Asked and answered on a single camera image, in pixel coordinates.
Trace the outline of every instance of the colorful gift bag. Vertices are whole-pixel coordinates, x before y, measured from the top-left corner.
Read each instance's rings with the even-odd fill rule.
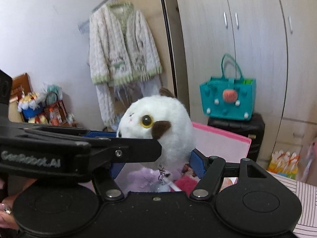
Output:
[[[226,57],[236,65],[240,79],[225,77],[223,62]],[[250,120],[256,98],[256,80],[245,79],[239,65],[229,54],[222,58],[221,71],[222,77],[211,77],[199,86],[204,114],[215,118]]]

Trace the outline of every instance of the brown plush ear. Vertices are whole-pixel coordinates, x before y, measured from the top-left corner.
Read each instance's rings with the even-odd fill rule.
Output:
[[[169,121],[156,121],[152,126],[153,139],[159,139],[169,130],[171,123]]]
[[[175,98],[174,95],[172,94],[172,92],[169,91],[167,88],[164,88],[164,87],[161,87],[161,88],[160,88],[159,94],[160,94],[161,96]]]

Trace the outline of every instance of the yellow eye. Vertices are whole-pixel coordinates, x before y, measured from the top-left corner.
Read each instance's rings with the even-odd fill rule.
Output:
[[[141,125],[144,127],[144,128],[149,128],[151,127],[153,124],[153,119],[151,116],[149,115],[144,115],[141,119]]]

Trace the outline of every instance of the white wall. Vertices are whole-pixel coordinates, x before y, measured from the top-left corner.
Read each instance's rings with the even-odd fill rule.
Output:
[[[43,81],[63,88],[81,127],[101,130],[96,89],[87,65],[88,37],[78,24],[102,0],[0,0],[0,69],[27,72],[34,91]]]

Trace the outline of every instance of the silver handle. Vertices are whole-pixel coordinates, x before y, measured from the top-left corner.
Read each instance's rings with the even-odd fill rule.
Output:
[[[289,29],[290,29],[290,31],[291,31],[291,34],[293,34],[292,19],[291,19],[290,16],[288,17],[288,23],[289,23]]]
[[[237,24],[237,29],[239,29],[239,21],[238,21],[238,14],[236,13],[236,24]]]
[[[305,134],[299,134],[298,132],[293,132],[293,137],[294,138],[303,139],[304,136],[305,136]]]
[[[224,17],[224,25],[226,26],[226,29],[228,29],[228,22],[227,22],[226,12],[223,13],[223,17]]]

